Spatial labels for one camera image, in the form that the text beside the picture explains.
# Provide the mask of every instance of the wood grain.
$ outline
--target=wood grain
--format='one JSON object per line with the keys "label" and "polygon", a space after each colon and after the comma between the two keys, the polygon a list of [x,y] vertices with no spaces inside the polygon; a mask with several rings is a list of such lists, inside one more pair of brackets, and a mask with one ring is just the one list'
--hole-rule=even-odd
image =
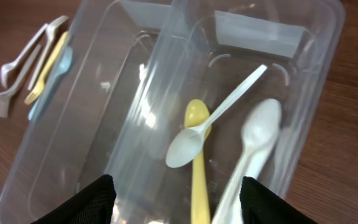
{"label": "wood grain", "polygon": [[[302,151],[287,201],[319,223],[358,223],[358,1],[343,0],[346,23]],[[0,66],[14,59],[39,27],[80,0],[0,0]],[[17,97],[22,101],[27,92]],[[0,119],[0,193],[27,128],[18,103]]]}

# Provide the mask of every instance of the light blue plastic utensil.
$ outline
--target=light blue plastic utensil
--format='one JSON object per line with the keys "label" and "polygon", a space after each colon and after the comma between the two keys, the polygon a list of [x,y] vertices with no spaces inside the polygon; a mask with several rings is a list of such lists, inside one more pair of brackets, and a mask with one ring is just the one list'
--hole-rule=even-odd
{"label": "light blue plastic utensil", "polygon": [[[66,47],[63,58],[59,63],[59,67],[57,68],[55,75],[50,77],[51,82],[52,82],[52,89],[53,89],[53,86],[55,85],[56,81],[68,71],[72,60],[73,60],[73,49],[71,47]],[[32,120],[33,115],[35,113],[35,109],[38,107],[40,99],[41,99],[41,97],[38,98],[38,100],[34,103],[34,106],[31,108],[30,113],[27,117],[29,119],[29,121]]]}

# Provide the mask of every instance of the plastic container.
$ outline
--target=plastic container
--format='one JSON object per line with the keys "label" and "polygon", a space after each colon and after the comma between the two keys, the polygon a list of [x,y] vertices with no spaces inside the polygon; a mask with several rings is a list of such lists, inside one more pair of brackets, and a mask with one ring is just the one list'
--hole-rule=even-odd
{"label": "plastic container", "polygon": [[211,216],[242,151],[240,128],[266,98],[282,132],[258,180],[284,197],[344,22],[335,0],[85,1],[73,66],[30,123],[0,196],[0,223],[29,223],[102,174],[112,223],[190,223],[191,165],[165,165],[187,103],[213,111],[261,63],[261,79],[204,145]]}

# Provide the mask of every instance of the white spoon handle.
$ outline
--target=white spoon handle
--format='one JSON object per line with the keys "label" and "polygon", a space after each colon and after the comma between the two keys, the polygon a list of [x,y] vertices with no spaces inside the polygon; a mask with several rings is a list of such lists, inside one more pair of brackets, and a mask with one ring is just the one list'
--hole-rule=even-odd
{"label": "white spoon handle", "polygon": [[220,117],[233,103],[235,103],[266,71],[266,65],[261,65],[250,74],[235,90],[219,105],[214,113],[204,122],[203,127],[209,127],[218,117]]}

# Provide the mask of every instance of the dark brown wooden surface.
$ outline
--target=dark brown wooden surface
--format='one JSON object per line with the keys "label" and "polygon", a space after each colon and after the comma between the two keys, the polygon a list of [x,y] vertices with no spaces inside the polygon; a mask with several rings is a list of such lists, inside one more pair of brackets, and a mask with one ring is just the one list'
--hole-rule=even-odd
{"label": "dark brown wooden surface", "polygon": [[[319,223],[358,223],[358,1],[342,2],[346,23],[287,195]],[[0,0],[0,66],[17,56],[41,24],[62,14],[73,17],[79,3]],[[30,107],[16,105],[9,119],[0,119],[0,193],[28,125]]]}

